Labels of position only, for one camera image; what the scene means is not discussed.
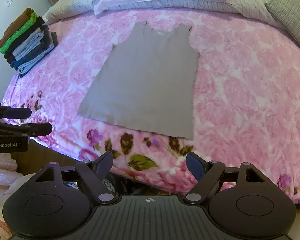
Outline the mauve grey tank top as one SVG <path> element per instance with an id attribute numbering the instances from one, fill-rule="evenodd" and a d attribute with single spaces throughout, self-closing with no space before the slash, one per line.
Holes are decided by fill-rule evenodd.
<path id="1" fill-rule="evenodd" d="M 79 115 L 138 131 L 193 139 L 193 94 L 199 54 L 191 27 L 172 31 L 134 24 L 114 46 L 82 100 Z"/>

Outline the pale blue folded garment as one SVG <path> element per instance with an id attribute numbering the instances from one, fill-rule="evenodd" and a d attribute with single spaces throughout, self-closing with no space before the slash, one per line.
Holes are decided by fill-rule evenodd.
<path id="1" fill-rule="evenodd" d="M 47 48 L 46 51 L 42 52 L 38 56 L 36 56 L 34 59 L 31 59 L 30 61 L 27 61 L 25 63 L 22 63 L 18 67 L 15 67 L 15 70 L 21 74 L 25 75 L 27 74 L 40 60 L 42 60 L 50 51 L 54 49 L 55 45 L 51 44 Z"/>

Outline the dark blue folded jeans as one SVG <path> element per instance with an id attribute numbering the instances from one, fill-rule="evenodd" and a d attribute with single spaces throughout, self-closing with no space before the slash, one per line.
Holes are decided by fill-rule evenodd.
<path id="1" fill-rule="evenodd" d="M 10 67 L 14 68 L 18 67 L 22 63 L 25 63 L 27 61 L 30 61 L 31 59 L 34 59 L 36 56 L 41 54 L 42 52 L 46 51 L 49 45 L 53 44 L 55 46 L 58 45 L 58 40 L 57 40 L 57 34 L 56 32 L 50 32 L 47 29 L 45 30 L 44 37 L 40 41 L 40 45 L 36 46 L 34 49 L 32 49 L 29 53 L 27 53 L 24 57 L 22 57 L 20 60 L 13 60 L 10 63 Z"/>

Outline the black folded garment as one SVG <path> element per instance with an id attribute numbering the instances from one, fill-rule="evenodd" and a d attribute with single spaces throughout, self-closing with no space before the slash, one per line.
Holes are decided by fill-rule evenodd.
<path id="1" fill-rule="evenodd" d="M 21 45 L 35 30 L 37 30 L 38 28 L 41 28 L 41 26 L 44 24 L 44 20 L 39 16 L 37 18 L 37 21 L 34 25 L 32 25 L 31 27 L 29 27 L 29 29 L 27 29 L 24 33 L 22 33 L 18 38 L 16 38 L 12 44 L 8 47 L 6 53 L 4 54 L 4 59 L 8 59 L 13 51 L 19 46 Z"/>

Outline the green folded garment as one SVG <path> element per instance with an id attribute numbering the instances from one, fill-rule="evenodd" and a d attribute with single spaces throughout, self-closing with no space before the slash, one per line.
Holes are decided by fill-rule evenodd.
<path id="1" fill-rule="evenodd" d="M 0 48 L 0 52 L 2 54 L 5 54 L 8 47 L 12 44 L 12 42 L 18 38 L 22 33 L 24 33 L 27 29 L 29 29 L 29 27 L 31 27 L 32 25 L 34 25 L 37 21 L 37 14 L 35 12 L 33 12 L 31 14 L 30 19 L 18 30 L 16 31 L 3 45 L 3 47 Z"/>

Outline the light blue folded garment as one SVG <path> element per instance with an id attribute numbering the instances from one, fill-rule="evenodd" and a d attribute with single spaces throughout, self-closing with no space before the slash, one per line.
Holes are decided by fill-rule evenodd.
<path id="1" fill-rule="evenodd" d="M 27 53 L 29 53 L 32 49 L 36 46 L 40 45 L 41 39 L 44 37 L 45 30 L 37 28 L 32 34 L 26 38 L 15 50 L 13 51 L 12 55 L 14 60 L 20 60 L 24 57 Z"/>

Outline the pink rose blanket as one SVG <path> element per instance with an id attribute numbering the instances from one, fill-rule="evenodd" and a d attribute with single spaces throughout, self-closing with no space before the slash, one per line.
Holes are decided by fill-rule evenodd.
<path id="1" fill-rule="evenodd" d="M 192 28 L 190 44 L 200 54 L 192 141 L 77 114 L 111 47 L 143 21 L 155 30 Z M 280 29 L 199 10 L 87 12 L 50 29 L 57 48 L 24 77 L 15 75 L 2 100 L 30 108 L 30 122 L 51 123 L 39 144 L 77 160 L 111 150 L 115 174 L 174 193 L 196 183 L 185 165 L 190 151 L 227 166 L 250 162 L 300 203 L 300 48 Z"/>

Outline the brown folded garment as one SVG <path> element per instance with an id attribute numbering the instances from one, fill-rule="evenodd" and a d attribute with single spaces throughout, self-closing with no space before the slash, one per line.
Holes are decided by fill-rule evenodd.
<path id="1" fill-rule="evenodd" d="M 8 26 L 0 40 L 0 48 L 3 47 L 5 42 L 30 19 L 33 12 L 33 9 L 26 8 L 24 12 Z"/>

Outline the white wall socket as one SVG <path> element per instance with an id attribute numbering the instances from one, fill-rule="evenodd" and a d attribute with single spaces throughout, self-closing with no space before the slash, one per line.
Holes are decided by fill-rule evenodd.
<path id="1" fill-rule="evenodd" d="M 7 0 L 7 1 L 5 2 L 5 5 L 6 5 L 7 7 L 9 7 L 11 4 L 12 4 L 12 0 Z"/>

